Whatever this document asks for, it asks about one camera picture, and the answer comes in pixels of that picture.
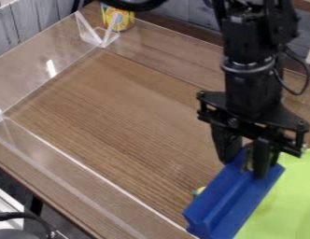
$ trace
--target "blue block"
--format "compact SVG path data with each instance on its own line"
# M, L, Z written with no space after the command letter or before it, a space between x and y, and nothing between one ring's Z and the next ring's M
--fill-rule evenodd
M188 231L202 239L232 239L276 185L285 168L277 164L265 179L242 171L246 148L228 164L185 210Z

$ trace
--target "yellow-green fabric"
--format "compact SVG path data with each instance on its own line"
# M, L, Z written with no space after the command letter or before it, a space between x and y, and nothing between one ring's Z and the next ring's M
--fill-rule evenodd
M310 239L310 149L281 155L286 171L236 239Z

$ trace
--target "wood grain table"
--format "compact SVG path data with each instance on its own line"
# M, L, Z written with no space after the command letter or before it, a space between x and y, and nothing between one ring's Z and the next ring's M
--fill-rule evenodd
M55 27L37 37L58 39ZM153 30L137 23L6 113L14 147L0 140L0 167L97 238L192 238L192 191L224 167L196 100L224 89L222 49ZM34 42L17 57L26 51L30 64L43 59ZM302 76L288 80L300 86ZM310 92L286 102L310 120Z

